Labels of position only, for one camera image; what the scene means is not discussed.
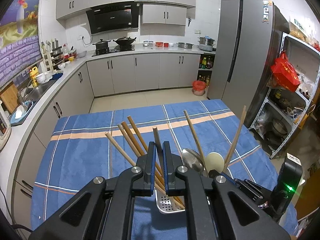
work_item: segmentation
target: red trash bag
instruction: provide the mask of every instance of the red trash bag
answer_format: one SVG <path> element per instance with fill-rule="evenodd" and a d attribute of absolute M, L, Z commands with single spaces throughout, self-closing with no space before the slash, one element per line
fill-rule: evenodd
<path fill-rule="evenodd" d="M 271 66 L 271 71 L 280 86 L 291 92 L 297 90 L 300 81 L 294 67 L 289 62 L 285 51 L 280 54 L 279 58 L 275 59 L 275 64 Z"/>
<path fill-rule="evenodd" d="M 205 93 L 205 82 L 196 80 L 192 83 L 192 92 L 196 96 L 203 96 Z"/>

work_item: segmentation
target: refrigerator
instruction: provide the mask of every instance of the refrigerator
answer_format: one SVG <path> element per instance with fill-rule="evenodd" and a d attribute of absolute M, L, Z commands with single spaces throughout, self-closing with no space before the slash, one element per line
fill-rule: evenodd
<path fill-rule="evenodd" d="M 221 0 L 215 60 L 207 97 L 221 99 L 249 127 L 268 92 L 270 66 L 289 24 L 272 1 Z"/>

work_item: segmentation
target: metal ladle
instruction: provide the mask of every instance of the metal ladle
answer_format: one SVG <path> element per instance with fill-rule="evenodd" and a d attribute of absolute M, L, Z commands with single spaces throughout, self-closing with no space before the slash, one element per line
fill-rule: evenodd
<path fill-rule="evenodd" d="M 187 168 L 194 169 L 200 175 L 203 175 L 204 165 L 200 159 L 199 154 L 192 149 L 183 149 L 182 150 L 182 163 Z"/>

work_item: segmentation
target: countertop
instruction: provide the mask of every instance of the countertop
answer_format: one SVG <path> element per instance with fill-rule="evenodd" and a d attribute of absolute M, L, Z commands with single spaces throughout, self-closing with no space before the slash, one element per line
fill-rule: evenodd
<path fill-rule="evenodd" d="M 199 50 L 196 46 L 194 46 L 192 49 L 181 49 L 176 46 L 169 48 L 158 48 L 155 46 L 143 47 L 142 44 L 135 44 L 134 48 L 135 50 L 132 51 L 115 52 L 95 57 L 92 57 L 94 51 L 89 51 L 86 57 L 77 58 L 63 69 L 63 76 L 60 79 L 58 79 L 52 85 L 52 87 L 50 87 L 49 90 L 41 97 L 41 99 L 37 102 L 37 104 L 29 113 L 24 123 L 22 125 L 12 127 L 11 135 L 4 148 L 0 151 L 0 187 L 4 195 L 6 196 L 9 208 L 11 207 L 13 178 L 18 165 L 18 161 L 23 151 L 23 147 L 25 146 L 25 143 L 34 125 L 36 124 L 38 118 L 41 116 L 46 106 L 50 103 L 52 98 L 59 91 L 59 89 L 84 63 L 86 63 L 87 61 L 101 59 L 105 57 L 115 57 L 139 53 L 190 53 L 212 55 L 215 54 L 215 52 Z M 10 220 L 2 194 L 0 194 L 0 208 L 2 209 L 3 213 L 6 214 L 7 219 Z"/>

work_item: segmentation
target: wall mural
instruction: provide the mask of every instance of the wall mural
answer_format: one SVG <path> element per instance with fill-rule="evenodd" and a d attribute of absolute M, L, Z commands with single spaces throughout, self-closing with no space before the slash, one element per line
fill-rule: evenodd
<path fill-rule="evenodd" d="M 41 59 L 39 0 L 14 0 L 0 20 L 0 87 Z"/>

